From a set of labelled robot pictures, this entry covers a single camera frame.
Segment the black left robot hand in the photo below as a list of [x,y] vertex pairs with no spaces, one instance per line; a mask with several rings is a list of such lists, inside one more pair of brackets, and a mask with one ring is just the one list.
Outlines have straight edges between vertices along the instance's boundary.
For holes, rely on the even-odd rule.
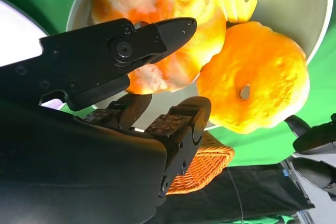
[[285,122],[297,137],[293,142],[294,150],[302,155],[292,160],[294,170],[307,182],[335,199],[335,167],[324,161],[306,158],[335,153],[335,114],[331,115],[330,122],[313,127],[296,115],[286,118]]

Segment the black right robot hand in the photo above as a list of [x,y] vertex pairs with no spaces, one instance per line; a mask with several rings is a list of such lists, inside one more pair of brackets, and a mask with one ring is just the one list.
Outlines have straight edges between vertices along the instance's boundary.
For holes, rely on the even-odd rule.
[[134,123],[151,95],[126,94],[129,73],[183,47],[197,22],[135,28],[127,19],[44,37],[42,54],[1,67],[1,223],[145,223],[202,143],[209,99],[190,97],[144,132]]

